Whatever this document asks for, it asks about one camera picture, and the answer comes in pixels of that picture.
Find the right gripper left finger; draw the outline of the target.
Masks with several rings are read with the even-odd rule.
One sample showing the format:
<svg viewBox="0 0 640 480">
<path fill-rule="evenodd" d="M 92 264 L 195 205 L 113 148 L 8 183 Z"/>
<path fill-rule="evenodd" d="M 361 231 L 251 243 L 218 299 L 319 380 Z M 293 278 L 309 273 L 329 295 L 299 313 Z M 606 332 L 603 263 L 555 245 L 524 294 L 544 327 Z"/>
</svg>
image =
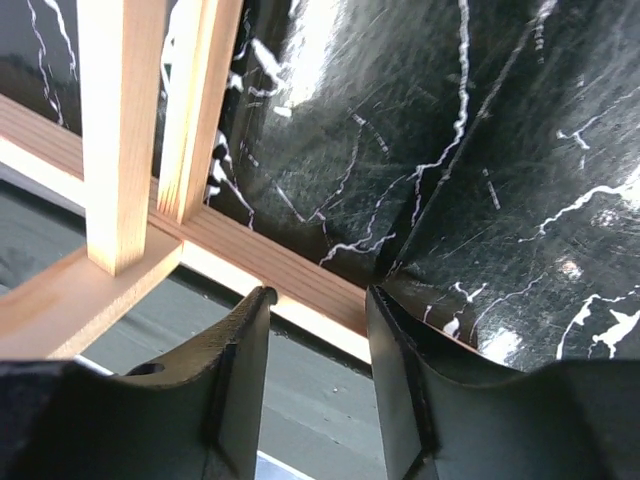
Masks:
<svg viewBox="0 0 640 480">
<path fill-rule="evenodd" d="M 5 479 L 251 479 L 271 308 L 258 287 L 124 375 L 72 360 L 1 365 Z"/>
</svg>

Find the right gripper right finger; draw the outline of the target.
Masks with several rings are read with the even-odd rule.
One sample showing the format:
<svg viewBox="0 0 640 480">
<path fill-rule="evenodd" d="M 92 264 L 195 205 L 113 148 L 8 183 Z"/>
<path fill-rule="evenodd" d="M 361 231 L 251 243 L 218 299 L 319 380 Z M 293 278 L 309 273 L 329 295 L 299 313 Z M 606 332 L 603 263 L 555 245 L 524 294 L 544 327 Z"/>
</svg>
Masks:
<svg viewBox="0 0 640 480">
<path fill-rule="evenodd" d="M 568 360 L 523 373 L 366 293 L 391 479 L 635 479 L 639 364 Z"/>
</svg>

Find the wooden hanger stand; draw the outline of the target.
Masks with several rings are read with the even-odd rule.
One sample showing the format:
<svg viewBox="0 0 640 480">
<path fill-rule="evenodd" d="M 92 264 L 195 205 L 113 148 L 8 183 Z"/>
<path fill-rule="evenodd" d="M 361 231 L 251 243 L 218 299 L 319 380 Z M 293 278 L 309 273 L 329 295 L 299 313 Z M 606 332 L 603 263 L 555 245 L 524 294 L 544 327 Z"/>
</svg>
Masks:
<svg viewBox="0 0 640 480">
<path fill-rule="evenodd" d="M 176 267 L 370 358 L 364 293 L 206 207 L 238 1 L 5 1 L 1 174 L 84 210 L 86 243 L 1 299 L 6 358 L 85 350 Z"/>
</svg>

